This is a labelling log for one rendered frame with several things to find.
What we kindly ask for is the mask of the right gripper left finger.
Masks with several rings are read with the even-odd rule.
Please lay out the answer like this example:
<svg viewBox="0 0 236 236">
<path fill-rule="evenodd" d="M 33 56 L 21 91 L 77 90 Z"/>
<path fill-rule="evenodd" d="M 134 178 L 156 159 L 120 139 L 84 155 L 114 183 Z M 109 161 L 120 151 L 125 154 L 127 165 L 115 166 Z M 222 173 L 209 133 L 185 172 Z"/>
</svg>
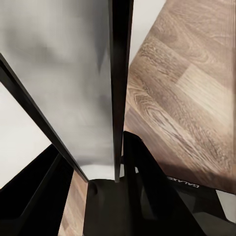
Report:
<svg viewBox="0 0 236 236">
<path fill-rule="evenodd" d="M 58 236 L 73 172 L 51 143 L 0 189 L 0 236 Z"/>
</svg>

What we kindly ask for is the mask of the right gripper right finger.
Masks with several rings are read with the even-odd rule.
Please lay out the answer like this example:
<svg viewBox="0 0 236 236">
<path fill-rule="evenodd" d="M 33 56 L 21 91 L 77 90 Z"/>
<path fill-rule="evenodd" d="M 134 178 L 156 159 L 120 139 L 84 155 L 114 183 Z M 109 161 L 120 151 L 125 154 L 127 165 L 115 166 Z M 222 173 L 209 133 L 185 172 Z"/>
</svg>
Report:
<svg viewBox="0 0 236 236">
<path fill-rule="evenodd" d="M 206 236 L 142 139 L 123 132 L 127 236 Z M 143 217 L 137 166 L 154 219 Z"/>
</svg>

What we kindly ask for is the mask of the hardback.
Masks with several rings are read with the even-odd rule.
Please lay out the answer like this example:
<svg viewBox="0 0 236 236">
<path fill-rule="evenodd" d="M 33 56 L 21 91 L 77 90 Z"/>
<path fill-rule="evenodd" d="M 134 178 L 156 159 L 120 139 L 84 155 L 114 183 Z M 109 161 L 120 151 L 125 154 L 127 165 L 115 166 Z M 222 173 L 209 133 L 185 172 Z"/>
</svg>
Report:
<svg viewBox="0 0 236 236">
<path fill-rule="evenodd" d="M 0 0 L 0 82 L 85 183 L 119 182 L 134 0 Z"/>
</svg>

